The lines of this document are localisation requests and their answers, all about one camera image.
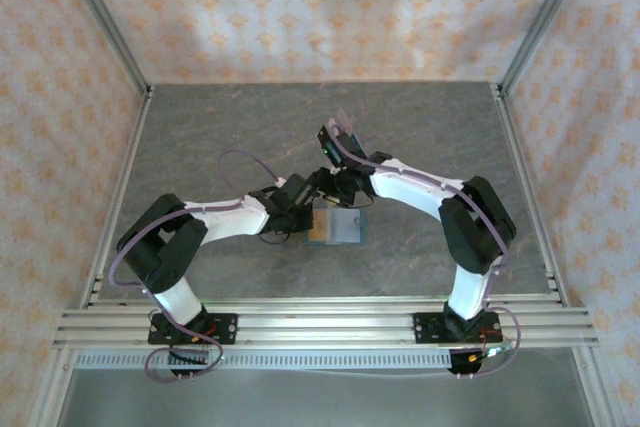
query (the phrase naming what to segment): wallpaper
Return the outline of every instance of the wallpaper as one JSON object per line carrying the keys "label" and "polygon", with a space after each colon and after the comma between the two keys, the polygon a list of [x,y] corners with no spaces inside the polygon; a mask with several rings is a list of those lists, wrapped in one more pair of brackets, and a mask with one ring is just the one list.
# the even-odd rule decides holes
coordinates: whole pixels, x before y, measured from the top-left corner
{"label": "wallpaper", "polygon": [[151,83],[500,81],[542,0],[106,0]]}
{"label": "wallpaper", "polygon": [[640,425],[640,0],[565,0],[510,99],[572,296]]}
{"label": "wallpaper", "polygon": [[141,101],[84,0],[0,0],[0,59],[0,424],[19,427]]}

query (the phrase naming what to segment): enclosure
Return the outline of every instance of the enclosure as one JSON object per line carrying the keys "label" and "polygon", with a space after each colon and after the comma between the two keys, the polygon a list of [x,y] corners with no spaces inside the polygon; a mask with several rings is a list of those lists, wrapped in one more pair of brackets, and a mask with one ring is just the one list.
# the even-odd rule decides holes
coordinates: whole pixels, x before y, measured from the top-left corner
{"label": "enclosure", "polygon": [[[636,425],[637,3],[2,0],[3,417]],[[450,346],[416,343],[456,265],[436,219],[376,198],[354,244],[203,245],[186,277],[238,314],[235,343],[177,391],[148,381],[154,306],[108,281],[118,239],[162,194],[236,198],[229,149],[283,178],[328,166],[317,134],[339,111],[368,153],[491,182],[518,229],[490,294],[519,320],[500,317],[513,363],[456,383]],[[273,183],[224,166],[242,191]]]}

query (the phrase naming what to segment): purple cable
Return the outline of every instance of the purple cable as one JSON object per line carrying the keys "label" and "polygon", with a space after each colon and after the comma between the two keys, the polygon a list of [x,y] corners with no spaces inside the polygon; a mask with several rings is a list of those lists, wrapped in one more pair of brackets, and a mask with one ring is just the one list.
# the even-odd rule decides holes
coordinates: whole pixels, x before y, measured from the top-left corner
{"label": "purple cable", "polygon": [[[129,242],[126,243],[126,245],[123,247],[123,249],[118,252],[118,254],[116,255],[115,259],[113,259],[113,262],[111,263],[111,266],[109,267],[109,281],[113,284],[116,285],[118,287],[123,287],[123,288],[139,288],[142,289],[142,291],[147,294],[149,296],[149,298],[160,308],[160,311],[162,312],[162,314],[167,318],[167,320],[169,322],[171,322],[171,324],[178,329],[180,332],[190,336],[190,337],[197,337],[201,340],[204,340],[205,342],[208,342],[212,345],[215,345],[218,350],[219,350],[219,354],[218,357],[211,362],[211,364],[209,364],[207,367],[205,367],[204,369],[200,370],[199,372],[195,373],[195,374],[190,374],[189,377],[190,378],[194,378],[194,377],[199,377],[202,375],[205,375],[209,372],[211,372],[211,370],[213,370],[213,368],[220,362],[220,360],[222,360],[222,355],[224,354],[224,351],[222,349],[222,345],[220,345],[220,343],[213,339],[212,337],[209,337],[208,335],[204,335],[201,334],[199,332],[194,332],[193,330],[187,329],[186,327],[184,327],[183,325],[180,325],[178,322],[176,322],[176,320],[171,316],[171,314],[169,314],[169,312],[167,312],[164,307],[162,306],[162,304],[160,303],[160,301],[158,300],[158,298],[149,291],[149,289],[147,289],[147,287],[144,285],[144,283],[142,282],[121,282],[118,279],[116,279],[116,270],[118,268],[118,266],[122,263],[122,261],[124,260],[124,257],[129,253],[129,251],[138,243],[140,242],[140,240],[147,235],[149,232],[151,232],[152,230],[154,230],[155,228],[159,227],[160,225],[164,224],[165,222],[168,222],[169,220],[175,219],[176,217],[180,217],[182,215],[186,215],[186,214],[192,214],[192,213],[204,213],[204,212],[226,212],[226,211],[230,211],[230,210],[236,210],[239,209],[242,206],[242,199],[239,199],[237,203],[232,204],[232,205],[226,205],[226,206],[208,206],[208,207],[189,207],[187,209],[182,209],[182,210],[178,210],[176,212],[171,212],[170,214],[164,215],[156,220],[154,220],[153,222],[151,222],[149,225],[145,226],[140,232],[138,232],[136,235],[134,235],[131,240],[129,240]],[[147,377],[149,377],[151,380],[155,381],[155,382],[159,382],[162,384],[170,384],[172,382],[176,382],[182,379],[182,376],[178,376],[178,377],[168,377],[168,378],[163,378],[163,377],[158,377],[156,375],[153,375],[151,373],[151,369],[149,368],[149,363],[151,362],[151,358],[159,353],[159,352],[181,352],[181,353],[199,353],[199,351],[196,350],[191,350],[191,349],[176,349],[173,347],[161,347],[159,349],[154,350],[153,352],[151,352],[148,356],[147,359],[144,363],[144,370],[145,373],[147,374]]]}
{"label": "purple cable", "polygon": [[267,171],[267,173],[273,177],[276,181],[278,180],[278,176],[273,172],[273,170],[271,170],[271,167],[269,167],[267,165],[266,162],[264,162],[262,159],[260,159],[256,154],[249,152],[248,150],[242,150],[242,149],[229,149],[226,152],[223,152],[220,157],[218,157],[218,173],[220,174],[220,177],[222,178],[222,180],[224,180],[225,184],[227,184],[229,187],[231,187],[231,189],[235,190],[237,193],[244,195],[244,191],[239,189],[234,183],[233,181],[227,176],[227,174],[224,171],[224,165],[222,162],[222,159],[224,159],[227,155],[229,154],[240,154],[240,155],[245,155],[247,157],[252,158],[253,160],[255,160],[258,164],[260,164],[260,166]]}
{"label": "purple cable", "polygon": [[[447,191],[459,196],[462,200],[464,200],[467,203],[467,205],[469,205],[473,209],[473,211],[476,214],[478,214],[478,217],[480,217],[480,219],[482,219],[482,222],[487,226],[487,229],[489,230],[489,232],[491,233],[491,235],[495,239],[496,243],[498,244],[498,247],[502,251],[502,255],[503,255],[502,262],[499,265],[494,266],[493,268],[501,268],[501,267],[504,267],[504,265],[508,263],[509,250],[507,249],[507,245],[505,244],[504,240],[500,236],[500,233],[497,231],[497,229],[491,223],[491,221],[489,220],[487,215],[482,211],[482,209],[480,209],[478,204],[476,204],[471,199],[471,197],[469,197],[467,194],[462,192],[460,189],[457,189],[456,187],[454,187],[452,185],[449,185],[446,182],[442,182],[442,181],[436,179],[435,177],[432,177],[429,174],[426,174],[426,173],[423,173],[423,172],[418,172],[418,171],[411,170],[411,169],[400,170],[400,169],[397,169],[395,167],[376,164],[375,162],[371,162],[371,161],[368,161],[366,159],[361,159],[360,157],[357,157],[356,155],[353,155],[351,152],[349,152],[338,141],[338,139],[336,138],[335,132],[333,131],[333,128],[327,127],[327,132],[329,133],[329,137],[331,137],[331,140],[333,140],[333,143],[336,144],[336,146],[338,147],[338,150],[340,150],[340,152],[342,152],[345,156],[347,156],[349,159],[351,159],[353,161],[359,162],[362,165],[373,167],[374,169],[379,170],[381,172],[392,172],[392,173],[397,173],[397,174],[400,174],[400,175],[406,175],[407,177],[413,177],[414,179],[423,180],[423,181],[427,182],[428,184],[431,184],[434,187],[442,188],[444,190],[447,190]],[[495,369],[489,370],[488,372],[484,372],[482,374],[476,374],[475,377],[493,374],[493,373],[495,373],[495,372],[497,372],[499,370],[502,370],[507,365],[509,365],[511,362],[513,362],[513,359],[515,358],[516,353],[518,352],[518,349],[520,348],[520,343],[521,343],[521,340],[522,340],[522,329],[520,327],[520,323],[518,322],[518,319],[516,318],[516,316],[515,316],[515,314],[513,312],[511,312],[506,307],[491,307],[491,308],[488,307],[487,302],[488,302],[488,297],[489,297],[489,287],[490,287],[491,284],[492,284],[492,279],[491,279],[491,274],[489,274],[489,280],[487,282],[487,287],[485,288],[485,294],[484,294],[484,296],[482,298],[482,307],[485,310],[487,310],[488,312],[502,311],[502,312],[506,313],[507,315],[509,315],[513,319],[513,323],[514,323],[514,326],[516,328],[516,344],[515,344],[515,346],[513,348],[513,353],[509,356],[509,358],[505,362],[500,364]]]}

